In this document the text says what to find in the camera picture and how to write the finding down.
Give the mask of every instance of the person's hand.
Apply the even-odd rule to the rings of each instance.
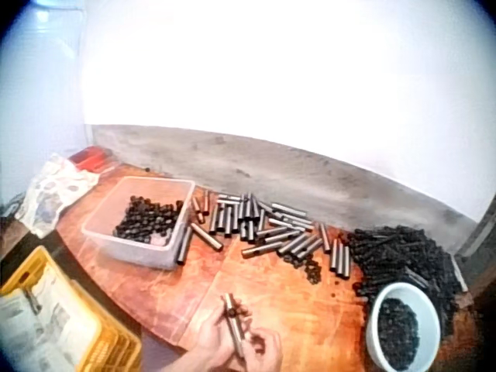
[[[241,305],[241,301],[238,298],[235,299],[235,302],[241,325],[245,332],[251,322],[251,319],[248,318],[251,312]],[[198,335],[195,349],[197,352],[208,356],[209,368],[217,368],[226,364],[234,354],[233,338],[231,337],[224,311],[224,302],[219,301],[212,314],[201,325]]]
[[[281,337],[270,329],[250,331],[251,342],[243,340],[247,372],[279,372],[282,364]]]

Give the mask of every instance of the clear plastic container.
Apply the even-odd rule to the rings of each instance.
[[[82,232],[106,254],[118,260],[173,270],[176,267],[176,253],[188,224],[194,189],[195,183],[188,180],[124,177],[84,222]],[[143,196],[161,204],[175,205],[177,200],[184,201],[172,237],[166,246],[133,242],[112,235],[112,231],[126,214],[131,195]]]

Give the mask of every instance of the yellow basket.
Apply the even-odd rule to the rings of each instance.
[[[94,320],[97,325],[95,336],[81,359],[81,362],[77,366],[76,371],[88,370],[87,367],[90,365],[105,366],[105,362],[109,358],[112,349],[117,342],[115,330],[110,328],[107,323],[103,322],[98,315],[89,309],[86,303],[80,299],[76,291],[71,287],[69,279],[60,270],[43,246],[38,246],[24,260],[7,283],[0,289],[0,295],[7,295],[17,288],[31,289],[31,287],[42,277],[45,265],[50,265],[60,279],[60,284],[67,287],[67,291],[74,295],[74,300],[80,305],[82,311],[89,318]]]
[[[88,304],[88,307],[98,314],[103,322],[113,328],[117,336],[117,343],[110,353],[105,366],[91,370],[138,370],[141,366],[141,340],[129,331],[119,320],[107,312],[85,289],[76,281],[71,281],[74,290],[81,299]]]

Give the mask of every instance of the wooden table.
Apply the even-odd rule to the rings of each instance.
[[[238,236],[225,239],[221,253],[194,236],[187,264],[173,272],[113,260],[100,253],[82,235],[81,226],[127,175],[153,174],[122,165],[102,175],[98,185],[67,211],[57,230],[96,284],[144,329],[188,350],[220,294],[230,291],[253,311],[253,326],[276,329],[281,334],[283,370],[373,368],[364,343],[363,301],[352,289],[352,283],[361,279],[360,269],[353,265],[349,281],[337,279],[327,270],[329,257],[322,251],[315,255],[322,265],[322,283],[317,285],[305,279],[302,268],[295,270],[275,254],[244,260],[240,250],[246,243]],[[195,195],[201,197],[202,190],[197,188]],[[329,237],[338,233],[338,229],[329,228]],[[456,334],[444,341],[440,362],[453,358],[453,350],[458,355],[469,353],[476,344],[473,317],[465,311],[457,319]]]

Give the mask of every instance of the white ceramic bowl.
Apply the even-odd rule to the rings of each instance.
[[[370,357],[383,370],[396,372],[382,353],[377,329],[379,311],[381,310],[382,302],[386,298],[397,298],[401,300],[404,304],[410,306],[417,316],[419,348],[417,349],[415,359],[405,372],[423,372],[428,370],[436,358],[441,340],[439,317],[427,295],[408,283],[389,284],[377,296],[367,324],[366,339]]]

